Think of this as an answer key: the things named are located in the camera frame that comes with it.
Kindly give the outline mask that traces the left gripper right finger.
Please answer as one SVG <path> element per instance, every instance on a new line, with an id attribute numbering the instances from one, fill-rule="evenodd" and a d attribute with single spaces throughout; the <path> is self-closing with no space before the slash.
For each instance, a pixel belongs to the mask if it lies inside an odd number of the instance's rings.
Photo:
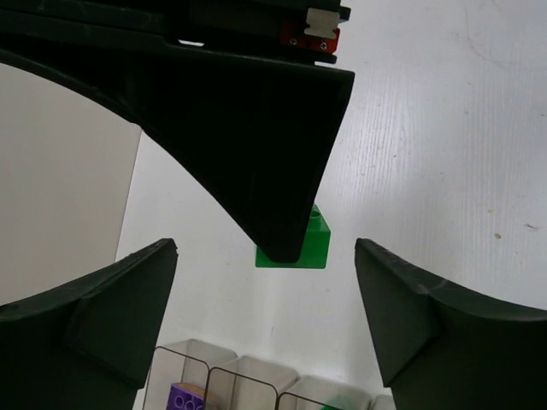
<path id="1" fill-rule="evenodd" d="M 544 310 L 465 288 L 369 239 L 356 241 L 355 266 L 397 408 L 545 408 Z"/>

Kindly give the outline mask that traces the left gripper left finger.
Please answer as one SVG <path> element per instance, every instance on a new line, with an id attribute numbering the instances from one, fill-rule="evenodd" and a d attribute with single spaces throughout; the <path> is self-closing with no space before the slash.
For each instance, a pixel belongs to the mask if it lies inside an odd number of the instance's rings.
<path id="1" fill-rule="evenodd" d="M 174 281 L 163 238 L 1 307 L 3 409 L 130 409 L 144 387 Z"/>

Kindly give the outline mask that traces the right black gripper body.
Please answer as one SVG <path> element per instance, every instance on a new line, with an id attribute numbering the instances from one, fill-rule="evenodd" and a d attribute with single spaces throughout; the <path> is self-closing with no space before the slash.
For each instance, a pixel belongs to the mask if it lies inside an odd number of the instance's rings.
<path id="1" fill-rule="evenodd" d="M 340 1 L 3 1 L 3 12 L 159 35 L 242 55 L 333 64 Z"/>

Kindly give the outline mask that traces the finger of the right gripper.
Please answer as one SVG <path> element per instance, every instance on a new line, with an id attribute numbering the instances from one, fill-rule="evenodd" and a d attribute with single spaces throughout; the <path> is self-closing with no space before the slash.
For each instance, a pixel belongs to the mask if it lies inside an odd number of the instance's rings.
<path id="1" fill-rule="evenodd" d="M 1 60 L 140 126 L 269 259 L 299 258 L 352 72 L 164 42 L 4 42 Z"/>

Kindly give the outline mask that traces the purple green lego stack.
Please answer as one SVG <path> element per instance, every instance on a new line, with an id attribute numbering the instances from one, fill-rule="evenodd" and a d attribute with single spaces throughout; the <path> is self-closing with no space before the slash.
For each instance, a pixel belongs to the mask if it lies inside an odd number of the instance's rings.
<path id="1" fill-rule="evenodd" d="M 312 207 L 303 247 L 299 259 L 292 263 L 274 262 L 256 248 L 255 266 L 257 268 L 315 269 L 326 268 L 330 246 L 331 230 L 320 209 Z"/>

